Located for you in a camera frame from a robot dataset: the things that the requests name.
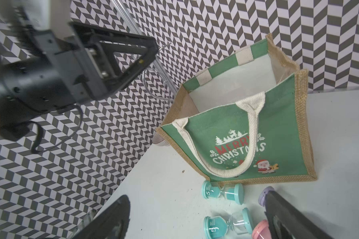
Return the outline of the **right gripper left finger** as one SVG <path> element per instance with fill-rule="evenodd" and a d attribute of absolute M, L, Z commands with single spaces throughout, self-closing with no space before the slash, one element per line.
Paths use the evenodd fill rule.
<path fill-rule="evenodd" d="M 122 195 L 92 222 L 78 231 L 73 239 L 124 239 L 130 222 L 131 205 Z"/>

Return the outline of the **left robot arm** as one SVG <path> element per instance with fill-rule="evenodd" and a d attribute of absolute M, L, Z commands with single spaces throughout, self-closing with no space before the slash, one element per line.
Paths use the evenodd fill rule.
<path fill-rule="evenodd" d="M 17 141 L 36 117 L 103 100 L 156 58 L 154 38 L 73 22 L 70 1 L 0 1 L 0 16 L 32 57 L 2 63 L 0 136 Z"/>

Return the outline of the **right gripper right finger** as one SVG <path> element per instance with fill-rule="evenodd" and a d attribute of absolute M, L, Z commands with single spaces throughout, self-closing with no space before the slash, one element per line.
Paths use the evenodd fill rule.
<path fill-rule="evenodd" d="M 273 239 L 330 239 L 276 191 L 265 196 L 266 218 Z"/>

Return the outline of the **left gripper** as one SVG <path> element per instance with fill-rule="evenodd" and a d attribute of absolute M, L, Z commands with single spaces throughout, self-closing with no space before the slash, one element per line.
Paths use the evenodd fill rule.
<path fill-rule="evenodd" d="M 36 35 L 41 56 L 4 64 L 0 56 L 0 135 L 18 140 L 52 111 L 101 100 L 128 87 L 156 59 L 153 37 L 71 22 L 73 36 Z"/>

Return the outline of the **green canvas Christmas bag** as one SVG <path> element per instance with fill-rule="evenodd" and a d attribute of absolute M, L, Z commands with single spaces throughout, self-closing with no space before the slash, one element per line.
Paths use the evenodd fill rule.
<path fill-rule="evenodd" d="M 212 183 L 315 181 L 308 75 L 268 34 L 184 82 L 157 134 Z"/>

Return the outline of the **green hourglass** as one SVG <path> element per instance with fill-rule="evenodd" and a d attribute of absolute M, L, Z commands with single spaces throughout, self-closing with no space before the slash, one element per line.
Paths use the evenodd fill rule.
<path fill-rule="evenodd" d="M 210 181 L 205 181 L 201 187 L 204 199 L 216 199 L 223 197 L 225 200 L 235 202 L 238 205 L 244 204 L 244 187 L 242 184 L 226 184 L 223 187 Z"/>
<path fill-rule="evenodd" d="M 231 214 L 227 221 L 222 216 L 206 216 L 203 220 L 203 230 L 207 239 L 223 238 L 229 231 L 237 235 L 252 235 L 254 227 L 248 208 Z"/>

